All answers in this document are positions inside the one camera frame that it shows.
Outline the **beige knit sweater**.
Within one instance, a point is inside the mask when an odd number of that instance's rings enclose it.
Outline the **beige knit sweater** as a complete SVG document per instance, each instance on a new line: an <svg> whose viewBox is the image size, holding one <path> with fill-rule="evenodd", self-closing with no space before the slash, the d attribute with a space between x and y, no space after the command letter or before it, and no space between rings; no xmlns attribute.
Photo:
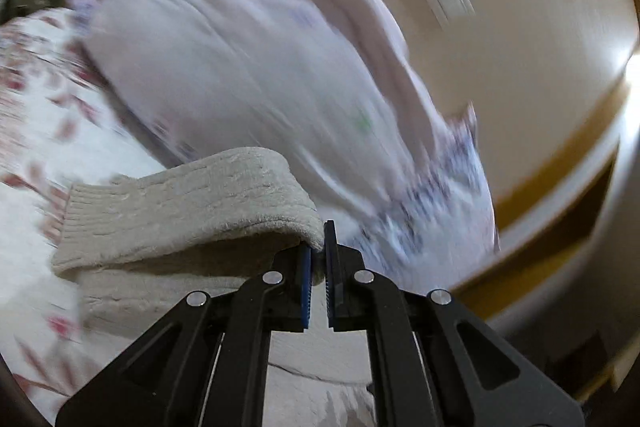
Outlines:
<svg viewBox="0 0 640 427"><path fill-rule="evenodd" d="M74 185L51 265L77 284L82 325L132 338L191 291L235 291L278 251L320 251L323 239L286 159L244 147L141 179Z"/></svg>

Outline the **wooden headboard frame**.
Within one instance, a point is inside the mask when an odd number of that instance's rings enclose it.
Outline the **wooden headboard frame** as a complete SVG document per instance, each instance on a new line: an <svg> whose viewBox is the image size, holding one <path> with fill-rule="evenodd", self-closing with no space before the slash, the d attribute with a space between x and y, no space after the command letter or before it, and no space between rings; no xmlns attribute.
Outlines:
<svg viewBox="0 0 640 427"><path fill-rule="evenodd" d="M517 329L585 270L634 163L638 101L634 80L621 79L559 153L499 202L499 259L454 290L481 319Z"/></svg>

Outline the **white floral bedspread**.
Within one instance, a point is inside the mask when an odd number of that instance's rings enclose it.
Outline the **white floral bedspread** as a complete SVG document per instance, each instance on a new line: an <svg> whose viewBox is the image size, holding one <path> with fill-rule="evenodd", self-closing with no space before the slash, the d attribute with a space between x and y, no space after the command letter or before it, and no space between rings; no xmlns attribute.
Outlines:
<svg viewBox="0 0 640 427"><path fill-rule="evenodd" d="M51 270L67 192L162 167L81 57L69 10L2 27L1 353L46 421L127 346L85 326Z"/></svg>

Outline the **pink floral pillow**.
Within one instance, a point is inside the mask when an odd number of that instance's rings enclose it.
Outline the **pink floral pillow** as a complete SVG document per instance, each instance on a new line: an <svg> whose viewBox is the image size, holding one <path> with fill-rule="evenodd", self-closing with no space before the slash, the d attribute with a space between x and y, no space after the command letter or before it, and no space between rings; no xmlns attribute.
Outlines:
<svg viewBox="0 0 640 427"><path fill-rule="evenodd" d="M70 0L89 60L172 156L280 153L367 267L426 293L497 251L474 110L446 118L382 0Z"/></svg>

